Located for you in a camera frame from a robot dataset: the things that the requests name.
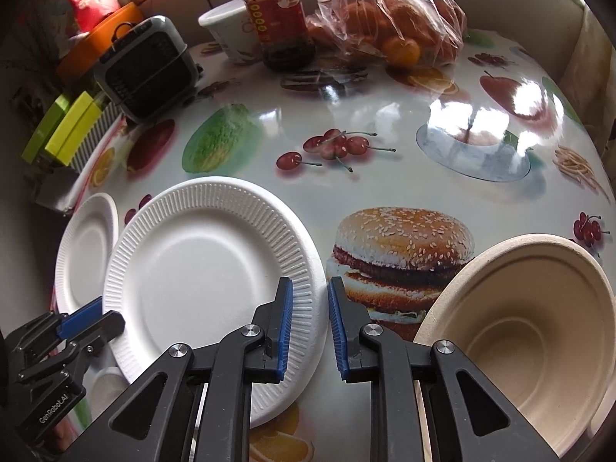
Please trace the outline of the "white paper plate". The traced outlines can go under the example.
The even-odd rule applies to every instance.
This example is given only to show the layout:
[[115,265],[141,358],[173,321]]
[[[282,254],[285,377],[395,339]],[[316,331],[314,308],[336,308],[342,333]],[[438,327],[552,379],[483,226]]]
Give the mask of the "white paper plate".
[[326,278],[299,217],[270,191],[239,178],[181,182],[146,203],[110,255],[102,305],[124,319],[110,344],[129,382],[176,343],[220,342],[289,278],[293,306],[280,384],[255,385],[251,424],[283,413],[310,382],[323,353]]
[[109,194],[92,195],[73,214],[55,263],[54,293],[60,313],[72,314],[102,295],[118,238],[117,206]]

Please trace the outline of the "white paper plate front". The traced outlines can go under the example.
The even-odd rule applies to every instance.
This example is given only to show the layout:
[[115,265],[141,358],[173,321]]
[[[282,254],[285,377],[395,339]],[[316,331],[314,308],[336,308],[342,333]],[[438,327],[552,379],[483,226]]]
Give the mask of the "white paper plate front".
[[289,278],[293,306],[280,384],[255,385],[251,424],[283,413],[310,382],[323,353],[326,278],[299,217],[270,191],[239,178],[181,182],[146,203],[110,255],[102,305],[124,319],[110,344],[129,382],[176,343],[220,342]]

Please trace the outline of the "beige pulp bowl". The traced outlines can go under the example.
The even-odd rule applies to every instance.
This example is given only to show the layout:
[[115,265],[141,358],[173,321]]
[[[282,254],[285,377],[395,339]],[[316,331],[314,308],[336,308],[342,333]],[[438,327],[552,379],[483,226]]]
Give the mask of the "beige pulp bowl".
[[565,456],[589,427],[615,366],[615,303],[597,260],[530,234],[468,263],[433,303],[418,344],[447,339]]

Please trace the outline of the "grey side shelf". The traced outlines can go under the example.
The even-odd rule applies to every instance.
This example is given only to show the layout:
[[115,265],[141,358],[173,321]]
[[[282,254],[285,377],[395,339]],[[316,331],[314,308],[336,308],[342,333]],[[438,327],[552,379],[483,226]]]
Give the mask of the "grey side shelf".
[[88,176],[85,171],[77,174],[70,167],[54,169],[35,188],[32,201],[54,212],[64,215],[71,214],[87,182]]

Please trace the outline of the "lime green box lower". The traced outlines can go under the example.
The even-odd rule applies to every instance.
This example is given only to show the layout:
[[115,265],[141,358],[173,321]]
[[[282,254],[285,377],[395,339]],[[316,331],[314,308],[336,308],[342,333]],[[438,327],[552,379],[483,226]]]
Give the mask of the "lime green box lower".
[[53,131],[44,147],[44,156],[68,166],[101,114],[95,99],[82,92]]

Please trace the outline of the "lime green box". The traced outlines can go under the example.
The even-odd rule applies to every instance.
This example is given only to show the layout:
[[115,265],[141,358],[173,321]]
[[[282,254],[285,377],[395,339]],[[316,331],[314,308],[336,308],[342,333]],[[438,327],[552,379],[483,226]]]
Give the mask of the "lime green box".
[[32,164],[40,151],[51,138],[60,121],[64,119],[71,105],[71,99],[67,94],[60,94],[51,104],[43,119],[34,130],[21,157],[25,163]]
[[44,156],[68,166],[101,114],[95,99],[82,92],[53,131],[44,147]]

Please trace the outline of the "striped grey flat box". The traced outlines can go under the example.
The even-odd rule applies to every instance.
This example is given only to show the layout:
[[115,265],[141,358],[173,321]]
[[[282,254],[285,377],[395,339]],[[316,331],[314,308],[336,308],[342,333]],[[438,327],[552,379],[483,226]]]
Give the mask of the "striped grey flat box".
[[121,116],[122,111],[117,105],[109,103],[107,107],[102,111],[101,115],[97,118],[94,125],[91,127],[88,135],[82,140],[82,143],[78,146],[76,153],[70,160],[69,167],[76,173],[81,173],[85,168],[85,164],[88,163],[89,158],[92,156],[97,145],[103,139],[105,134],[109,131],[113,123]]

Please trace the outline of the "lime green box upper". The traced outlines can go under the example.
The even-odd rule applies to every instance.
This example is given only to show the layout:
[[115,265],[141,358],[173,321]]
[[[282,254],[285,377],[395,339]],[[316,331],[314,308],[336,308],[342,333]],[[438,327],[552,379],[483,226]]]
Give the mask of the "lime green box upper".
[[64,119],[71,105],[71,99],[67,94],[60,94],[51,104],[43,119],[34,130],[21,157],[25,163],[32,164],[40,151],[51,138],[60,121]]

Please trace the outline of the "fruit print table cover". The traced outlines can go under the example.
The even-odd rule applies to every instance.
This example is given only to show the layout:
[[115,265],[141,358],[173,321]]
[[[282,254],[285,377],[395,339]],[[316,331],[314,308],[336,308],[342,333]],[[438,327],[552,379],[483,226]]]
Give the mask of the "fruit print table cover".
[[[195,99],[157,122],[117,124],[79,206],[115,200],[119,238],[184,181],[252,182],[299,217],[333,276],[404,339],[468,263],[511,238],[547,234],[597,260],[615,303],[615,197],[568,99],[521,46],[472,31],[459,59],[393,72],[334,57],[289,75],[205,57]],[[89,386],[104,412],[129,382],[112,360]],[[365,461],[371,388],[336,367],[327,312],[314,374],[283,413],[253,425],[253,461]]]

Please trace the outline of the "orange storage box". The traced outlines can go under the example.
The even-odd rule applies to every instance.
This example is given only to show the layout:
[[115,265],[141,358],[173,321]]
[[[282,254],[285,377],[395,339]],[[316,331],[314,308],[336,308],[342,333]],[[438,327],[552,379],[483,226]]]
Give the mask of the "orange storage box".
[[56,73],[66,87],[82,78],[116,41],[144,20],[135,3],[129,3],[107,16],[82,38],[60,61]]

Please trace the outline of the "grey portable fan heater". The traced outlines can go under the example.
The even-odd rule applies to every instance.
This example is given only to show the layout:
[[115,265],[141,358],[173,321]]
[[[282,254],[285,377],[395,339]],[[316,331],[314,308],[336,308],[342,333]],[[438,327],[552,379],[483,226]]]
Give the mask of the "grey portable fan heater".
[[155,15],[112,38],[93,68],[97,84],[126,117],[154,120],[191,91],[198,66],[172,21]]

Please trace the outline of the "white plastic tub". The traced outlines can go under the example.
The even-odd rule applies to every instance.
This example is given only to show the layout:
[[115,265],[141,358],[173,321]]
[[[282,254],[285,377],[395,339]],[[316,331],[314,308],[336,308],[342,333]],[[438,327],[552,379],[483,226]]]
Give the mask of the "white plastic tub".
[[208,10],[198,18],[229,60],[236,65],[261,62],[262,52],[243,0],[231,0]]

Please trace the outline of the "floral beige curtain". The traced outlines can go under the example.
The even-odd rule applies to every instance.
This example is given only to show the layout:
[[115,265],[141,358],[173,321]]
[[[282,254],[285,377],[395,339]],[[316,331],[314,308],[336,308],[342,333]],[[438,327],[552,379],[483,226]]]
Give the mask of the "floral beige curtain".
[[615,47],[588,5],[560,88],[603,163],[615,157]]

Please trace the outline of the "red label glass jar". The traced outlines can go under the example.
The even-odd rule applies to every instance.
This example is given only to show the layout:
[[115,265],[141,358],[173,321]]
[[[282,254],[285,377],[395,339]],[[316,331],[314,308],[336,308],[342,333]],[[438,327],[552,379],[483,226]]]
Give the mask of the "red label glass jar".
[[243,0],[255,28],[264,65],[292,73],[314,59],[315,47],[306,24],[302,0]]

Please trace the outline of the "plastic bag of oranges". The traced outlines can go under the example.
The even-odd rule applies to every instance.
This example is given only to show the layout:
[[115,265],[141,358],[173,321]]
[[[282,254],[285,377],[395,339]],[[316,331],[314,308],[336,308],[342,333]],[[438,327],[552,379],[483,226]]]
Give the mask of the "plastic bag of oranges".
[[399,70],[455,62],[467,32],[455,0],[317,0],[307,23],[321,47]]

